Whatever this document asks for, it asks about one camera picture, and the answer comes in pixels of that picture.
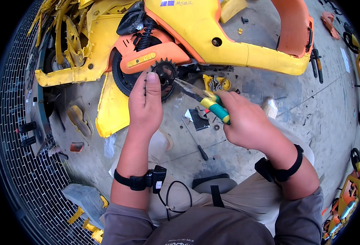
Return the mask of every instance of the shirt sleeve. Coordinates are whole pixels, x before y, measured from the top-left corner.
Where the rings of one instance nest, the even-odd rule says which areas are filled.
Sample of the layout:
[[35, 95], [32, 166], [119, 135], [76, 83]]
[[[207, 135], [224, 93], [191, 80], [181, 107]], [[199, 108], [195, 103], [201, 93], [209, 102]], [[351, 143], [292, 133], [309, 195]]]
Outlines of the shirt sleeve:
[[320, 244], [322, 239], [323, 192], [319, 187], [312, 195], [284, 201], [275, 222], [277, 244]]
[[142, 209], [110, 203], [105, 214], [105, 229], [101, 245], [143, 244], [153, 232], [153, 223]]

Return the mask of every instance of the black wrist strap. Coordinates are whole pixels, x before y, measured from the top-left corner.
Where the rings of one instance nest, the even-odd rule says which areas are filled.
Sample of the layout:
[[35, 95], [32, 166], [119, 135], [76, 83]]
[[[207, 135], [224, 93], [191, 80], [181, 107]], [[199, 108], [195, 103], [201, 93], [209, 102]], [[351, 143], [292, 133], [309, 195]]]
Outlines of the black wrist strap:
[[117, 182], [122, 185], [129, 186], [131, 190], [144, 190], [147, 187], [146, 174], [141, 177], [131, 176], [130, 178], [125, 178], [115, 169], [113, 176]]
[[304, 152], [304, 150], [300, 147], [300, 145], [295, 145], [295, 147], [297, 149], [297, 159], [293, 166], [290, 167], [290, 169], [276, 170], [273, 168], [269, 160], [267, 161], [265, 158], [261, 158], [255, 164], [255, 170], [269, 182], [275, 182], [275, 179], [278, 182], [287, 181], [290, 176], [294, 175], [295, 172], [297, 172], [302, 163], [302, 153]]

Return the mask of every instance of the gear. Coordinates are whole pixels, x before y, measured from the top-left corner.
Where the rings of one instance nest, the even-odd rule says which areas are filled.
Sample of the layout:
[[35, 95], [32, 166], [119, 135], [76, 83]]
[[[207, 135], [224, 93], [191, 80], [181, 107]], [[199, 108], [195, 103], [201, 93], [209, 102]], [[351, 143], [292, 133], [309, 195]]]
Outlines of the gear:
[[158, 74], [161, 82], [161, 100], [166, 101], [173, 92], [173, 81], [178, 75], [175, 63], [172, 63], [172, 60], [168, 61], [168, 58], [165, 60], [161, 58], [154, 66], [151, 66], [151, 71]]

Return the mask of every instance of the metal grate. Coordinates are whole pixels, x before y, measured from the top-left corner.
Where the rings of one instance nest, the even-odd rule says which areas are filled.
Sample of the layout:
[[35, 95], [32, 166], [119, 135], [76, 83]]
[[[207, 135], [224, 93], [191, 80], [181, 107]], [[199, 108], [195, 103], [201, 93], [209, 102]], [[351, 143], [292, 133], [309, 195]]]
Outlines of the metal grate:
[[33, 158], [30, 148], [20, 147], [20, 136], [16, 128], [25, 122], [24, 89], [26, 66], [29, 62], [29, 51], [35, 45], [35, 32], [26, 33], [40, 7], [42, 0], [32, 4], [25, 19], [10, 43], [10, 52], [6, 54], [3, 73], [0, 74], [0, 159], [7, 181], [15, 186], [20, 202], [29, 212], [34, 222], [28, 222], [26, 216], [21, 218], [25, 227], [36, 226], [35, 230], [43, 232], [54, 244], [98, 244], [89, 232], [82, 228], [81, 218], [70, 225], [66, 221], [75, 213], [77, 206], [69, 202], [61, 189], [71, 183], [59, 157], [48, 156], [49, 147], [54, 145], [50, 140], [40, 155]]

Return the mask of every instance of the coil spring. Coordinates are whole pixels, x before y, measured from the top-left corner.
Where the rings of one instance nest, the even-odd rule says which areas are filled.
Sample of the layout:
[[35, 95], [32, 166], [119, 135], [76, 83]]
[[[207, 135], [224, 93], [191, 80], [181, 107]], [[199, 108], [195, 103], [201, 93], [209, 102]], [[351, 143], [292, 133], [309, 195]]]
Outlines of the coil spring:
[[138, 51], [144, 50], [149, 47], [151, 41], [151, 31], [154, 29], [154, 24], [146, 24], [146, 28], [138, 42]]

